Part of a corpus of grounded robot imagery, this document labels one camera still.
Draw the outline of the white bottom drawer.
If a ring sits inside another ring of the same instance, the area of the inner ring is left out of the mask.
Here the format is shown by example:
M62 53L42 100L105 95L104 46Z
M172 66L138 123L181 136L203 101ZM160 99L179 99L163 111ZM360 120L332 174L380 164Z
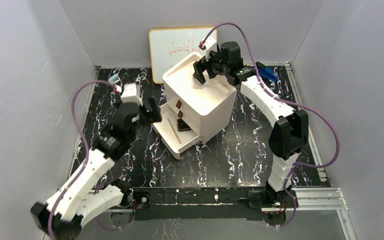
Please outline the white bottom drawer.
M193 130L178 131L178 116L167 103L160 106L160 113L162 121L153 123L152 128L160 135L162 142L173 157L180 160L184 151L199 142L199 135Z

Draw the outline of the white drawer organizer box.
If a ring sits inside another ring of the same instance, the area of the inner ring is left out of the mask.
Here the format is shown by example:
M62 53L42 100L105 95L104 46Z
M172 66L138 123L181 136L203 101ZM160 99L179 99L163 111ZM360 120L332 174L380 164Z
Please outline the white drawer organizer box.
M204 73L205 84L194 78L194 63L202 57L198 52L190 53L162 78L166 102L174 115L206 143L229 125L237 90L222 75L210 79Z

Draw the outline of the black compact powder case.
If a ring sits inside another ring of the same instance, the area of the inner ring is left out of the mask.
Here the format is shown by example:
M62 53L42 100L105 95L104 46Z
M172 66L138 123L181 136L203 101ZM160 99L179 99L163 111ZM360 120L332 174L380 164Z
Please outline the black compact powder case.
M191 131L191 127L181 118L176 120L176 127L179 132Z

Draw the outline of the blue black stapler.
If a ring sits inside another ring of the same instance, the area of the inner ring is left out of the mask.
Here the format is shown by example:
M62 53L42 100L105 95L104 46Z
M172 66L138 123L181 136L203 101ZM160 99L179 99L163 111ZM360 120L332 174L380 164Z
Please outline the blue black stapler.
M257 61L256 66L259 72L259 75L262 78L268 79L269 81L276 83L278 81L278 77L275 75L274 71L271 70L269 67L264 65L263 63Z

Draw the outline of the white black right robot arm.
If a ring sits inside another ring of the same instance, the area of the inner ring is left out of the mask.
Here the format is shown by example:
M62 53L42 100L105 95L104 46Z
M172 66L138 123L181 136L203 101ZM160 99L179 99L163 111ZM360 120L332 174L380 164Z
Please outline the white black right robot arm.
M211 37L202 40L199 48L205 56L193 64L193 77L201 84L208 79L223 76L227 82L247 97L269 120L272 130L268 145L273 153L271 173L265 185L273 198L290 189L289 175L302 148L308 144L309 117L305 110L295 110L281 102L274 92L259 78L277 80L274 72L260 62L244 65L237 42L221 45Z

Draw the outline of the thin wooden makeup pencil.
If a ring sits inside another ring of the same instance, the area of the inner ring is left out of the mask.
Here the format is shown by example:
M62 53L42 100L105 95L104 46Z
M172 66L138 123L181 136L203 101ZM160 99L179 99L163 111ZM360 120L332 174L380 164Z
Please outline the thin wooden makeup pencil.
M171 121L169 118L167 118L167 121L168 121L168 123L169 123L169 125L170 125L170 127L171 127L171 129L172 129L172 131L173 131L173 133L174 133L174 135L175 135L175 137L176 137L176 139L177 139L178 143L179 143L179 144L181 144L181 143L182 143L182 141L181 141L181 139L180 139L180 137L179 137L179 135L178 135L177 131L175 130L175 128L174 128L174 125L173 125L172 121Z

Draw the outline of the light blue small stapler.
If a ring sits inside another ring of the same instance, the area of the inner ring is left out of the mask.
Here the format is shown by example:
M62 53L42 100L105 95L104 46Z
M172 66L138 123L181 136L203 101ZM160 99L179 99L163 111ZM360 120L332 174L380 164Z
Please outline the light blue small stapler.
M119 81L119 75L118 74L114 74L112 75L109 79L108 79L108 82L115 85L117 82Z

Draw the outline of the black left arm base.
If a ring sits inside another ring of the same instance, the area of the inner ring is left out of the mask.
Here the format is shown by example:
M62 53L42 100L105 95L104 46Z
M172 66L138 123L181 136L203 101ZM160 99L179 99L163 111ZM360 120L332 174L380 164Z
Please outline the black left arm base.
M140 210L148 209L151 205L151 192L144 188L133 188L124 196L121 204L110 207L110 210Z

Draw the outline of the yellow framed whiteboard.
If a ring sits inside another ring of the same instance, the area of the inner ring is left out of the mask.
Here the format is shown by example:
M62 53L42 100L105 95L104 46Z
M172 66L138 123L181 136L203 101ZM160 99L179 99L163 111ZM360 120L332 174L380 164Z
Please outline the yellow framed whiteboard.
M163 74L190 53L205 54L199 48L201 40L212 26L155 28L148 33L152 79L163 82Z

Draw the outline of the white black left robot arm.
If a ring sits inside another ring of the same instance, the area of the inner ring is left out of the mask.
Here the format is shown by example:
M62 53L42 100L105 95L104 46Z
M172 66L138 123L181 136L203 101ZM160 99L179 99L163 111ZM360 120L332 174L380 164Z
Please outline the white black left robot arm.
M53 196L31 207L36 226L50 238L74 240L88 222L128 201L132 195L130 185L120 179L93 196L87 195L131 148L143 128L162 121L158 101L150 97L148 102L150 108L135 101L119 103L114 116L92 142L81 166Z

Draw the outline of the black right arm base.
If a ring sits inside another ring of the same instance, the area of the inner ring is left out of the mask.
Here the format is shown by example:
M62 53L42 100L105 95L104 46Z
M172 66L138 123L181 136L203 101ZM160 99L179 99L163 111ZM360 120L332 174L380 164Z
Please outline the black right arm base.
M298 207L296 200L296 192L287 188L289 194L285 190L275 191L271 186L253 188L246 192L245 197L238 198L236 203L245 204L251 209L275 208L279 207L278 212L285 212L288 207L293 207L294 204Z

